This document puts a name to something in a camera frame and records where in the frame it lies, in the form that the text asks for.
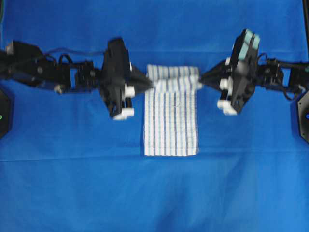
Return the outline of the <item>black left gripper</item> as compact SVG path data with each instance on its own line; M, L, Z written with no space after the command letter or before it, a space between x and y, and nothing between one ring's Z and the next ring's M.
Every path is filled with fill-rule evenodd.
M108 41L99 91L109 116L113 120L126 120L134 116L132 98L153 87L153 82L146 74L130 62L123 39Z

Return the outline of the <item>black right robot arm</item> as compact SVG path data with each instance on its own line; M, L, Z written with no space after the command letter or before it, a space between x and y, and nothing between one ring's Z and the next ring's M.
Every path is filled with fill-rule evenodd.
M148 92L152 115L176 115L171 108L177 94L195 91L200 86L221 93L217 106L226 115L239 114L254 94L255 87L282 92L286 99L295 100L309 88L309 65L265 58L258 53L260 37L244 29L234 42L232 54L201 76L189 67L149 66L147 75L134 69L131 85L135 91Z

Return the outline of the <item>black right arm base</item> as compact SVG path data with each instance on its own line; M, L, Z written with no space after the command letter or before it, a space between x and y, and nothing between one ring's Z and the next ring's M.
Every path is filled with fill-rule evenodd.
M291 104L292 135L297 141L309 145L309 91L300 94Z

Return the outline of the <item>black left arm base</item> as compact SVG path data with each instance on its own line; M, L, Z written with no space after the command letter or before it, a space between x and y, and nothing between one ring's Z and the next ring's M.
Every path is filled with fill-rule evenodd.
M0 138L12 129L14 114L14 95L5 86L0 86Z

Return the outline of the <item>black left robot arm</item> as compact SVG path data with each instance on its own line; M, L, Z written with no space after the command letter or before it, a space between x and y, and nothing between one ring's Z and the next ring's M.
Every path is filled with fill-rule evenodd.
M125 120L134 116L132 99L154 87L153 82L129 58L121 37L108 41L102 51L103 64L74 62L70 50L55 59L35 45L12 41L0 52L0 77L26 86L52 90L58 94L98 90L109 116Z

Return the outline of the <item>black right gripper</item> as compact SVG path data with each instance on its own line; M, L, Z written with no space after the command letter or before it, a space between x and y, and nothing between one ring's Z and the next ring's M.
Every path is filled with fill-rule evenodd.
M226 116L240 114L255 91L253 79L256 77L257 58L238 60L240 36L234 42L231 56L203 73L199 79L201 84L222 92L217 107Z

